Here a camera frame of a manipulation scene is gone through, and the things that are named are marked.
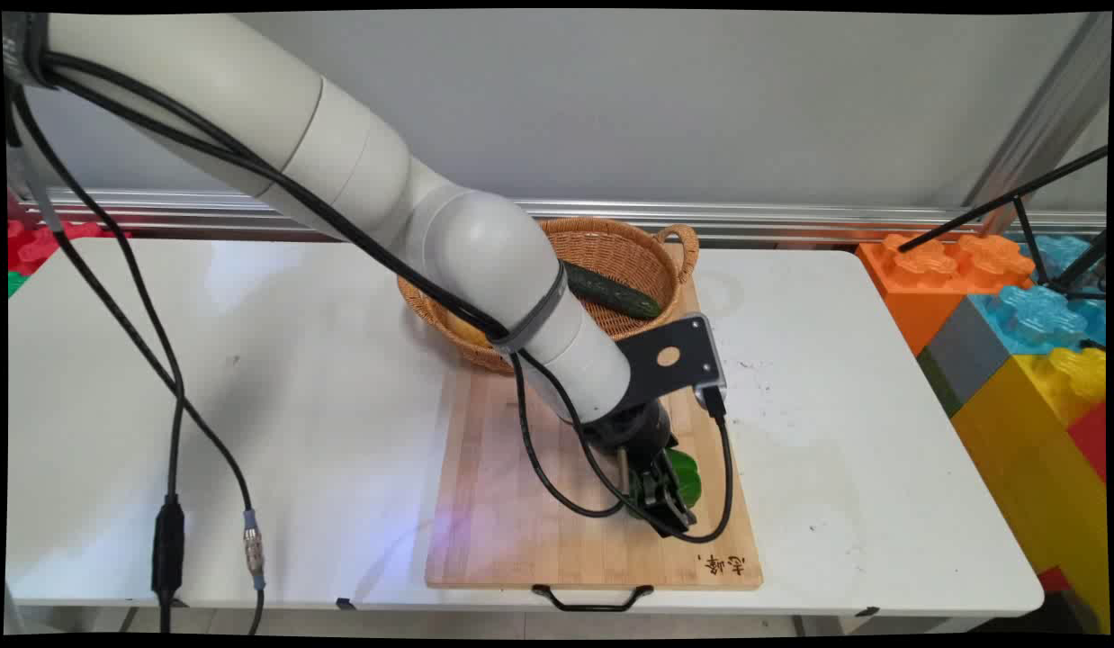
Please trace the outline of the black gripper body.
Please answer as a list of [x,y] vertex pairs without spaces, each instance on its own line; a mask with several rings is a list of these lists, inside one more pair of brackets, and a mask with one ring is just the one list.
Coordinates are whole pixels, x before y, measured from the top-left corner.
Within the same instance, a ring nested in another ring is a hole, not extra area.
[[677,445],[670,413],[658,400],[585,424],[587,443],[617,468],[620,480],[649,474],[654,480],[676,477],[668,450]]

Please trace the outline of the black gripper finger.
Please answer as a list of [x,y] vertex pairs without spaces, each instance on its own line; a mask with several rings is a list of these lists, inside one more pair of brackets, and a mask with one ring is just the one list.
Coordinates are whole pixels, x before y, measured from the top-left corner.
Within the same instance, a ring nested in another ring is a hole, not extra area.
[[627,468],[627,495],[632,504],[657,524],[667,526],[668,463],[651,461],[642,469]]
[[654,517],[665,530],[657,530],[659,537],[685,534],[690,526],[696,524],[692,508],[700,495],[698,480],[684,483],[675,475],[656,477],[654,483]]

